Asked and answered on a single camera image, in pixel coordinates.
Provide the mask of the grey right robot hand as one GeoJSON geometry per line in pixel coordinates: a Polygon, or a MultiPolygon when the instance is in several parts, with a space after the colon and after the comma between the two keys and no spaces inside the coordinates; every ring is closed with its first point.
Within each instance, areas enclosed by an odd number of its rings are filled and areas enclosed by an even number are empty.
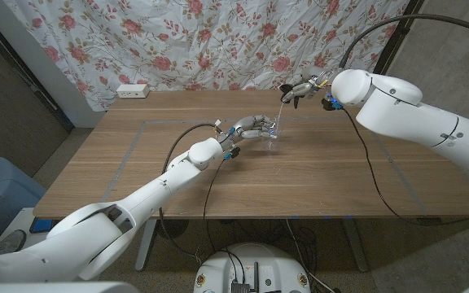
{"type": "Polygon", "coordinates": [[[329,91],[333,80],[343,71],[342,68],[328,69],[308,66],[300,74],[300,80],[295,84],[282,84],[280,101],[290,103],[303,97],[312,97],[319,91],[329,91]]]}

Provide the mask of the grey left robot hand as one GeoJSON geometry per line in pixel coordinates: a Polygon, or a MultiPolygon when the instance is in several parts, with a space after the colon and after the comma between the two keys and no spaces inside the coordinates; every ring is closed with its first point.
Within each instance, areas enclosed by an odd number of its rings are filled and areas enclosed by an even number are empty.
{"type": "Polygon", "coordinates": [[[217,141],[223,151],[228,151],[244,139],[276,139],[278,136],[276,135],[274,126],[274,120],[268,116],[246,116],[236,122],[226,132],[220,133],[217,141]]]}

